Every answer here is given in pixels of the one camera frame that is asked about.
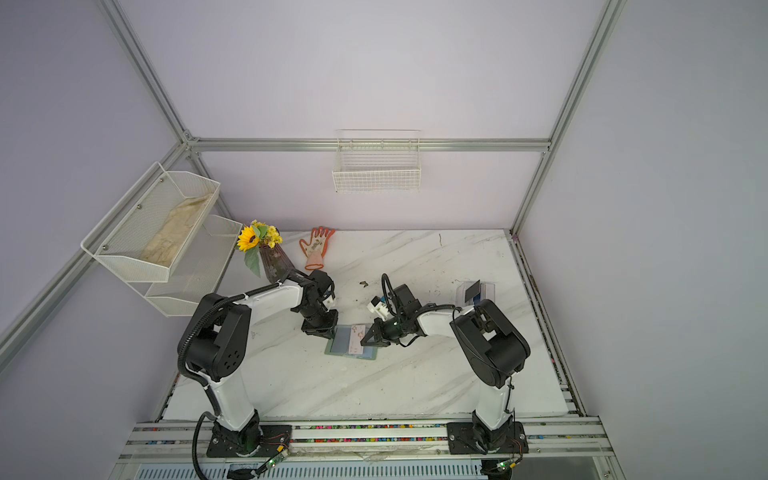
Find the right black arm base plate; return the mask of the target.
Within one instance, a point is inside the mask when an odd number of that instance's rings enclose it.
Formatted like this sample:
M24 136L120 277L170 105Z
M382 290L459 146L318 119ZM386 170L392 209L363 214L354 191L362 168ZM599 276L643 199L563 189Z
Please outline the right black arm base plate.
M480 421L450 422L446 430L448 448L452 455L525 455L529 452L523 424L512 419L496 430L489 430Z

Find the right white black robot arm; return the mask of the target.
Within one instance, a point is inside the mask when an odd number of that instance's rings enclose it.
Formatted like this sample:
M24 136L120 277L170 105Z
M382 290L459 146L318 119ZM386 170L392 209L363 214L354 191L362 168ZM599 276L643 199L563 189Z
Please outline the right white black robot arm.
M524 336L489 299L473 305L421 303L409 287L394 287L381 276L382 295L369 303L373 325L364 334L364 347L410 347L426 337L453 338L472 372L482 383L472 412L472 447L482 453L500 451L515 440L515 412L510 405L512 377L531 355Z

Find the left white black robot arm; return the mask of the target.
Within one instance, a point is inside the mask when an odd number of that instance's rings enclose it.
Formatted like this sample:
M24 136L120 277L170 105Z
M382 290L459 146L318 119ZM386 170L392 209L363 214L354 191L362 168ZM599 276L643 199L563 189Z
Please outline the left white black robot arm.
M302 317L302 332L331 339L338 322L334 301L335 284L326 272L296 269L264 287L229 297L210 293L200 300L178 343L177 368L203 388L212 408L213 438L220 445L245 457L266 443L240 372L250 328L290 311Z

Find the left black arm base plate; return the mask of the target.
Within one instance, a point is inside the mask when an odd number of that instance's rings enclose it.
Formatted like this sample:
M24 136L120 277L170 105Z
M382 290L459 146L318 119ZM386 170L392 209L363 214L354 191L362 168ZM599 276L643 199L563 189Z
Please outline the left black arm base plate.
M270 458L287 450L293 428L288 424L259 424L235 432L215 423L206 450L208 458Z

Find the white floral credit card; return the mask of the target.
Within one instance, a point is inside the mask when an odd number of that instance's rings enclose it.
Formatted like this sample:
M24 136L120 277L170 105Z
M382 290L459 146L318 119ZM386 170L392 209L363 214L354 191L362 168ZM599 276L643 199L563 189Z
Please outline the white floral credit card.
M362 341L367 333L366 325L358 324L350 327L348 353L350 355L361 356L364 354L364 345Z

